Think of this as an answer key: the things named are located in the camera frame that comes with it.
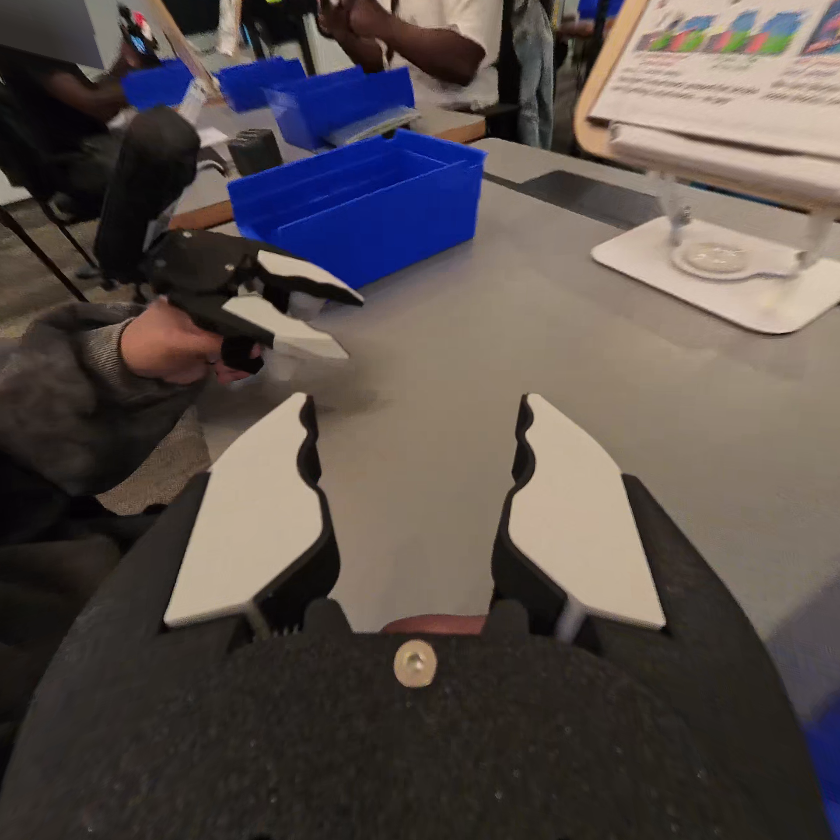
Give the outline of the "printed instruction sheet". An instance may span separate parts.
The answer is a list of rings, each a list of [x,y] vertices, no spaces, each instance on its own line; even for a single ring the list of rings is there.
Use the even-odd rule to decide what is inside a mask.
[[[625,2],[586,117],[829,161],[839,2]]]

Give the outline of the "clear plastic bag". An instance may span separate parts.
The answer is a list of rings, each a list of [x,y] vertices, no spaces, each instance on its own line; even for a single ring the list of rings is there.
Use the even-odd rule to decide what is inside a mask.
[[[389,108],[331,131],[325,135],[323,142],[330,148],[338,149],[374,137],[383,137],[398,129],[409,128],[420,116],[420,111],[415,108]]]

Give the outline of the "blue plastic bin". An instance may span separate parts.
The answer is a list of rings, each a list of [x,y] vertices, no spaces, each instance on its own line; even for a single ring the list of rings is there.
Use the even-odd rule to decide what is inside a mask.
[[[223,68],[216,78],[227,106],[244,113],[267,107],[266,90],[306,80],[308,75],[299,59],[274,57]]]
[[[166,59],[158,66],[134,70],[121,79],[127,103],[138,112],[158,106],[178,107],[192,82],[192,72],[179,59]]]
[[[407,68],[366,74],[356,66],[266,90],[266,99],[282,138],[311,152],[332,149],[325,135],[349,123],[399,106],[417,109]]]
[[[476,234],[487,153],[397,130],[227,184],[239,233],[359,290]]]

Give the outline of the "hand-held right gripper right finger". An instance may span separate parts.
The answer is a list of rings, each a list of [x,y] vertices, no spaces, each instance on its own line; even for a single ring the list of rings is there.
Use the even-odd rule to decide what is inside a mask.
[[[658,632],[665,611],[624,474],[591,435],[530,392],[514,431],[512,486],[492,547],[493,594],[531,634],[573,642],[600,618]]]

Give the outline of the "white wooden document stand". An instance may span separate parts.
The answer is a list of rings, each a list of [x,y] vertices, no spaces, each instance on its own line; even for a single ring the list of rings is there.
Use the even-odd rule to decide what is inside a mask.
[[[591,122],[586,114],[608,69],[603,48],[576,106],[575,138],[589,154],[651,176],[660,215],[595,247],[595,262],[756,333],[794,333],[834,308],[838,260],[824,253],[838,221],[839,155],[829,161]],[[794,248],[702,221],[682,182],[801,210],[805,242]]]

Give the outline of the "black box device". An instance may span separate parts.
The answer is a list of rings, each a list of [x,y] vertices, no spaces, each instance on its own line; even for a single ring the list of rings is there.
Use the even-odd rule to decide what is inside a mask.
[[[270,129],[245,129],[227,142],[234,167],[242,177],[282,166],[284,159]]]

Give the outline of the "person's left hand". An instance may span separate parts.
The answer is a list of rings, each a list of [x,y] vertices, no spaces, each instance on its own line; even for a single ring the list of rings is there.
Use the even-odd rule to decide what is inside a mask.
[[[221,335],[196,326],[162,297],[124,328],[119,349],[130,373],[169,385],[193,385],[209,377],[226,385],[250,377],[223,362],[222,344]]]

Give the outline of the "black easel frame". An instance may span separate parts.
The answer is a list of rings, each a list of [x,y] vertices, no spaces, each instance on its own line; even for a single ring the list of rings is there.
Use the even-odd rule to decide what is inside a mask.
[[[32,237],[28,231],[28,227],[21,223],[14,215],[14,210],[17,208],[32,208],[36,207],[39,212],[38,221],[44,221],[45,226],[52,233],[60,233],[61,237],[69,244],[70,247],[81,258],[81,265],[78,268],[75,278],[77,280],[100,280],[100,273],[97,263],[94,258],[88,253],[88,250],[82,243],[77,241],[70,229],[78,226],[80,222],[76,219],[66,219],[56,213],[55,208],[50,203],[44,203],[33,198],[27,198],[10,205],[1,205],[1,225],[9,234],[15,236],[17,240],[23,244],[24,247],[38,260],[38,262],[45,267],[48,272],[56,278],[60,284],[71,294],[73,298],[81,302],[87,302],[88,298],[83,293],[77,284],[69,277],[69,275],[58,266],[58,264],[44,251],[40,244]]]

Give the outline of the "denim jacket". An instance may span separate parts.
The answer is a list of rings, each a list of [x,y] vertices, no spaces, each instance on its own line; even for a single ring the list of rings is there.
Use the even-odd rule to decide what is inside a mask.
[[[546,3],[513,1],[513,54],[519,67],[518,138],[528,146],[549,151],[554,122],[554,28]]]

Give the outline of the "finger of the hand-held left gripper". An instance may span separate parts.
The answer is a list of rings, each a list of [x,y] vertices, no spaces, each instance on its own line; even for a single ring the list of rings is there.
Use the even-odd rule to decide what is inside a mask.
[[[261,296],[238,296],[223,305],[240,327],[252,328],[261,336],[266,377],[289,382],[297,375],[345,364],[350,354],[332,335],[308,322],[280,312]]]
[[[364,305],[357,290],[306,260],[261,249],[256,264],[261,297],[291,318],[314,320],[328,302],[358,308]]]

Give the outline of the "person's right hand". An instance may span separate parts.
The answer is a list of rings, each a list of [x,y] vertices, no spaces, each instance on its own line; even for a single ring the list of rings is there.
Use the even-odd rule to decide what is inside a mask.
[[[482,632],[486,620],[487,617],[482,615],[424,614],[395,619],[384,625],[381,632],[413,636],[474,636]]]

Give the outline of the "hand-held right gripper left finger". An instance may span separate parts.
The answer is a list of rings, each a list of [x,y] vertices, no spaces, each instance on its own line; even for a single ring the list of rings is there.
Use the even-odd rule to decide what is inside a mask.
[[[211,468],[163,615],[169,629],[243,618],[290,634],[330,594],[340,551],[321,489],[313,398],[294,393]]]

